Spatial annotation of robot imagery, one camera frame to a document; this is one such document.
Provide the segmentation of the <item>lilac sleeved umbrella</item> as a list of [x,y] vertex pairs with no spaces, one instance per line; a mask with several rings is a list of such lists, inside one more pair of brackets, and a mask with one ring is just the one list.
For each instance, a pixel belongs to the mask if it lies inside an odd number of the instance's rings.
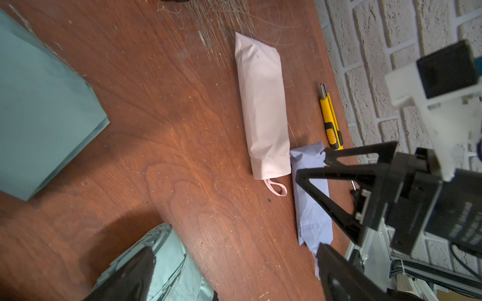
[[325,149],[322,142],[290,151],[294,203],[296,208],[297,237],[316,256],[320,244],[333,242],[333,223],[329,214],[296,182],[301,169],[325,166]]

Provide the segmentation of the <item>pink sleeved umbrella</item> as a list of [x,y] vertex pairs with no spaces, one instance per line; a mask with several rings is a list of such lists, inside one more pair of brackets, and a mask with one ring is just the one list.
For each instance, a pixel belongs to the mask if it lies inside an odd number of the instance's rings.
[[279,53],[236,33],[235,60],[252,174],[276,196],[287,188],[275,179],[291,174],[286,98]]

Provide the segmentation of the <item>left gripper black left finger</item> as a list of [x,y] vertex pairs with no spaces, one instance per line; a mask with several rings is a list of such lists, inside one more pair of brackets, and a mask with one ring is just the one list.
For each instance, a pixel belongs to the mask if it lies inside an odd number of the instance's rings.
[[156,261],[144,247],[84,300],[147,300]]

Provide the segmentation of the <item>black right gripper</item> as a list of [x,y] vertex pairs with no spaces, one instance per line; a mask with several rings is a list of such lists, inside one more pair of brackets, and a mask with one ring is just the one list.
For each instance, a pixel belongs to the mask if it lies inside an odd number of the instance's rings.
[[[431,149],[398,153],[398,141],[351,149],[325,148],[327,166],[344,166],[338,159],[377,154],[374,164],[361,167],[299,169],[296,182],[356,245],[364,239],[363,227],[384,221],[395,230],[390,246],[409,254],[420,235],[430,233],[471,255],[481,255],[481,173],[456,169],[444,181]],[[349,214],[319,190],[311,179],[354,180],[355,213]]]

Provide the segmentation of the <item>small mint green sleeve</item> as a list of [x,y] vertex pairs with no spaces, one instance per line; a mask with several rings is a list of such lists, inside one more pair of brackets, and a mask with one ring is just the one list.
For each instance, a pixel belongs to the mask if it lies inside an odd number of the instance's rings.
[[2,12],[2,192],[31,199],[108,125],[93,88]]

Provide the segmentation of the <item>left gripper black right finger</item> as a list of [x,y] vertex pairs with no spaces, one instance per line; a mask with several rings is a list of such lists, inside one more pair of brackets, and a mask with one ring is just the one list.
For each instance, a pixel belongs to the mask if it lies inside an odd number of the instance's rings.
[[321,244],[316,258],[326,300],[394,300],[330,245]]

